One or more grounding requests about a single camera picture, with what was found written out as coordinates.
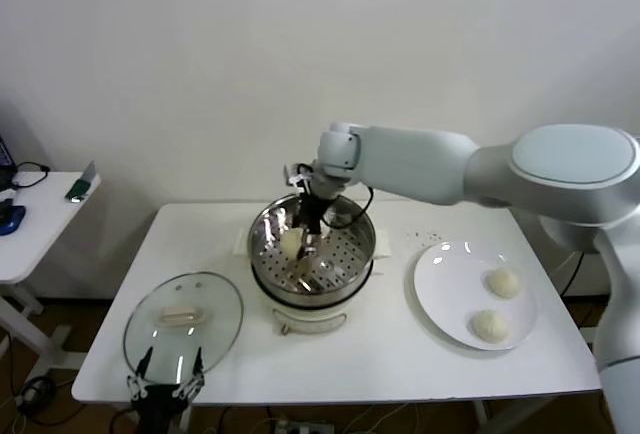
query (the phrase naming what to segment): glass lid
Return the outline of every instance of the glass lid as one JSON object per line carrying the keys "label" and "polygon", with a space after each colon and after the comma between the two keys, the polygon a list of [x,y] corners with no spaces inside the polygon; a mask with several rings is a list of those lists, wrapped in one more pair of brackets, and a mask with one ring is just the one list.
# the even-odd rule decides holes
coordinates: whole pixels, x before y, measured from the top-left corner
{"label": "glass lid", "polygon": [[144,378],[157,384],[188,379],[198,349],[204,372],[229,352],[238,337],[242,298],[227,278],[211,272],[183,274],[156,287],[133,311],[124,333],[124,357],[132,372],[153,347]]}

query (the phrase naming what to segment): electrical outlet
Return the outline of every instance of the electrical outlet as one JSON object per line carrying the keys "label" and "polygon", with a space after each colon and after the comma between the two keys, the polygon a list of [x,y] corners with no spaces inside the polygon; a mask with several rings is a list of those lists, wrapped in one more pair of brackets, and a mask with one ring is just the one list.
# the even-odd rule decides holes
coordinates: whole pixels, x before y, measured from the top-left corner
{"label": "electrical outlet", "polygon": [[274,434],[335,434],[331,424],[280,420]]}

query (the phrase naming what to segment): table leg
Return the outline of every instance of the table leg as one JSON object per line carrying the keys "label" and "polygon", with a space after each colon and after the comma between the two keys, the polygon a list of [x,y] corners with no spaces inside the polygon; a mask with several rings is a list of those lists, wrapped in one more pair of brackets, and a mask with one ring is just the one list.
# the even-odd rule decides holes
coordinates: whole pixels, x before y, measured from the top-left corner
{"label": "table leg", "polygon": [[26,317],[16,311],[11,304],[0,297],[0,326],[15,337],[24,342],[30,349],[41,356],[46,356],[56,361],[63,357],[62,348],[36,326],[31,324]]}
{"label": "table leg", "polygon": [[33,294],[22,284],[6,286],[7,291],[18,301],[23,307],[28,307],[36,315],[42,314],[44,306],[40,304]]}
{"label": "table leg", "polygon": [[[493,416],[491,419],[486,419],[485,417],[484,423],[481,422],[479,417],[478,422],[480,427],[476,431],[476,434],[504,434],[509,432],[527,417],[535,414],[554,399],[555,397],[553,396],[515,399],[513,405],[507,407],[498,415]],[[482,404],[482,401],[473,401],[477,414],[479,408],[476,407],[476,403]]]}

